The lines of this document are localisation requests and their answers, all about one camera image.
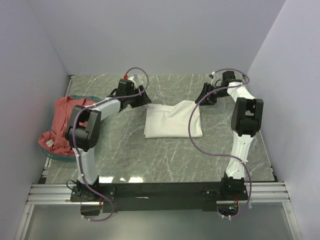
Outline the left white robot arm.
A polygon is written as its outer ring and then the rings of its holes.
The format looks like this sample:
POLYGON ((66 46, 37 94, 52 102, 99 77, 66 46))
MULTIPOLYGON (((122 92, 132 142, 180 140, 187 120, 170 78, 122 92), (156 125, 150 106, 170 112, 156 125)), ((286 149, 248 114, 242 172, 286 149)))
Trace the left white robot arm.
POLYGON ((77 163, 78 177, 75 195, 88 201, 101 197, 99 175, 95 165, 95 146, 100 137, 101 121, 124 110, 150 104, 143 85, 137 86, 125 75, 105 99, 89 105, 73 107, 64 138, 69 142, 77 163))

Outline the white Coca-Cola t-shirt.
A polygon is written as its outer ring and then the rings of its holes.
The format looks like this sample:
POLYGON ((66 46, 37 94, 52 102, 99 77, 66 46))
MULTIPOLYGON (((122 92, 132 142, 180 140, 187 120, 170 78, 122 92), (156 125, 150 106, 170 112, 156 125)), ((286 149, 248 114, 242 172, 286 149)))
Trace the white Coca-Cola t-shirt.
POLYGON ((183 100, 173 106, 148 104, 144 136, 147 139, 201 138, 200 109, 190 100, 183 100))

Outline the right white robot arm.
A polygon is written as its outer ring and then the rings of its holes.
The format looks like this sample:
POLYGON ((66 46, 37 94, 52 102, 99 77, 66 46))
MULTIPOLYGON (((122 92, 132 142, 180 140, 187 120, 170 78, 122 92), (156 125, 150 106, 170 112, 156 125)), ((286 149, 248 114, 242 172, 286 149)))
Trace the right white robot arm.
POLYGON ((231 97, 235 103, 231 116, 230 127, 233 131, 231 154, 214 154, 217 157, 229 157, 229 164, 221 179, 219 190, 208 190, 226 200, 246 193, 245 176, 250 176, 246 162, 251 143, 260 131, 264 101, 254 97, 246 85, 249 77, 240 70, 223 68, 213 71, 209 77, 211 83, 205 83, 200 95, 195 100, 192 114, 199 106, 212 106, 218 98, 231 97))

